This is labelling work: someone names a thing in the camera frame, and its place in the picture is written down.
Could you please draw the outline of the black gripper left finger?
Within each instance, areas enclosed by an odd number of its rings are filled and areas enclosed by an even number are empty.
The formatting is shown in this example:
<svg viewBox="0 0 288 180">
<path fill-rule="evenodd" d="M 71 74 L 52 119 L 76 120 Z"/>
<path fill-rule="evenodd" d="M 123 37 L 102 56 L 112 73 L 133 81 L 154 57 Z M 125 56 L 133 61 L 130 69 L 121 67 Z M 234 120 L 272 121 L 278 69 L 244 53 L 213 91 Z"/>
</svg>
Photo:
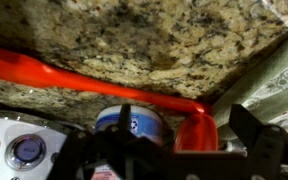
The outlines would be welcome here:
<svg viewBox="0 0 288 180">
<path fill-rule="evenodd" d="M 167 180 L 161 161 L 163 144 L 130 131 L 131 106 L 121 105 L 116 124 L 93 134 L 77 131 L 65 140 L 47 180 L 91 180 L 97 167 L 108 165 L 121 180 Z"/>
</svg>

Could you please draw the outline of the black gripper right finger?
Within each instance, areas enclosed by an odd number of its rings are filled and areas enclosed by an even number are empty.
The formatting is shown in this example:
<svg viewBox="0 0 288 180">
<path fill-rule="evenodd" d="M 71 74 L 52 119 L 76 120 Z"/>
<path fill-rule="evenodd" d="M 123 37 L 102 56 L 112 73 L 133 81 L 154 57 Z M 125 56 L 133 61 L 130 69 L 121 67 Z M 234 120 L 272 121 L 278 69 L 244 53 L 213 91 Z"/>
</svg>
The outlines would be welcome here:
<svg viewBox="0 0 288 180">
<path fill-rule="evenodd" d="M 247 148 L 244 180 L 288 180 L 288 132 L 233 104 L 229 127 Z"/>
</svg>

